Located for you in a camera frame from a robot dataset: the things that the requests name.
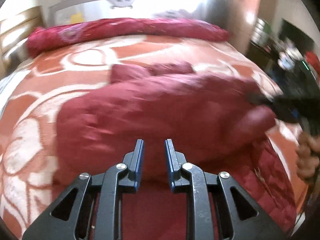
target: human hand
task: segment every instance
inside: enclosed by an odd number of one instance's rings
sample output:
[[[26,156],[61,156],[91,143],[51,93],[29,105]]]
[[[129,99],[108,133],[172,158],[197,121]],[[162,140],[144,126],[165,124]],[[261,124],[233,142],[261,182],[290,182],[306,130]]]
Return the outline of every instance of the human hand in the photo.
[[[319,153],[320,155],[320,136],[312,137],[309,134],[302,132],[298,139],[299,147],[296,150],[298,154],[297,175],[300,179],[309,183],[308,179],[315,174],[316,168],[320,161],[318,156],[311,156],[311,152]]]

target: bed sheet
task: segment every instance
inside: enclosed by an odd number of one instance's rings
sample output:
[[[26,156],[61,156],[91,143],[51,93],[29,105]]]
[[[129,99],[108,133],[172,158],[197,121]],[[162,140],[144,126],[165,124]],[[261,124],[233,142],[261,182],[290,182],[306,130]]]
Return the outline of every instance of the bed sheet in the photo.
[[[39,55],[27,68],[0,120],[0,216],[21,238],[25,229],[62,190],[57,170],[55,120],[61,105],[109,82],[113,64],[187,61],[198,73],[252,77],[266,95],[280,92],[260,68],[227,42],[169,36],[129,35],[75,44]],[[297,177],[296,138],[300,127],[268,131],[292,183],[297,209],[307,186]]]
[[[8,103],[8,100],[19,83],[30,73],[30,70],[23,70],[13,72],[9,76],[0,80],[0,118]]]

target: green light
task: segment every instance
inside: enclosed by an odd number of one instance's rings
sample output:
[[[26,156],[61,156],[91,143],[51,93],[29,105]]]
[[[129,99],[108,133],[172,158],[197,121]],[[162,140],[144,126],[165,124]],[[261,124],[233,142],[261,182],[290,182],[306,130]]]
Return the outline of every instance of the green light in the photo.
[[[304,63],[304,61],[302,61],[302,63],[305,65],[305,67],[307,68],[307,70],[310,70],[310,69],[308,68],[308,66]]]

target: red object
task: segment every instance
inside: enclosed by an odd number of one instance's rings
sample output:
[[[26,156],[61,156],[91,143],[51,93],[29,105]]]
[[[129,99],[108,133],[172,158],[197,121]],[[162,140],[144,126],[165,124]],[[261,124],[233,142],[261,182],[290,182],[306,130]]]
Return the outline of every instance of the red object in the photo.
[[[110,84],[149,76],[151,74],[147,68],[138,65],[114,64],[111,69]]]
[[[253,80],[170,74],[73,98],[57,116],[55,180],[69,184],[81,172],[105,172],[142,138],[141,188],[123,199],[124,239],[185,239],[185,197],[172,194],[167,182],[164,140],[172,138],[204,171],[228,171],[288,231],[296,219],[293,190],[265,135],[275,115],[244,96],[259,91]]]
[[[318,56],[314,52],[308,51],[306,52],[305,57],[307,63],[315,69],[315,71],[318,73],[318,77],[320,77],[320,61]]]
[[[64,46],[111,38],[121,35],[148,34],[226,41],[226,30],[210,23],[190,19],[101,19],[93,22],[37,28],[29,37],[29,55],[36,57],[44,51]]]
[[[164,74],[192,74],[194,70],[190,63],[154,63],[150,66],[150,71],[154,76],[164,75]]]

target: silver bolt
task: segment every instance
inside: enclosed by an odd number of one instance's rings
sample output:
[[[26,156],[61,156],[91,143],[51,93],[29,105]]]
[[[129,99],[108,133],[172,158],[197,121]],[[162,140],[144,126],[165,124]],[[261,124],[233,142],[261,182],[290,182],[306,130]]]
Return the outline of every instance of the silver bolt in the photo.
[[[117,167],[118,170],[123,170],[123,169],[125,169],[127,167],[127,165],[125,165],[124,163],[119,163],[119,164],[117,164],[116,167]]]
[[[223,179],[228,179],[230,177],[230,174],[227,173],[226,171],[223,171],[220,173],[220,177]]]
[[[193,164],[192,163],[183,163],[182,168],[184,168],[185,170],[190,170],[192,169]]]
[[[90,177],[90,175],[89,175],[89,173],[81,173],[80,175],[79,175],[79,178],[80,179],[87,179],[87,178],[89,178]]]

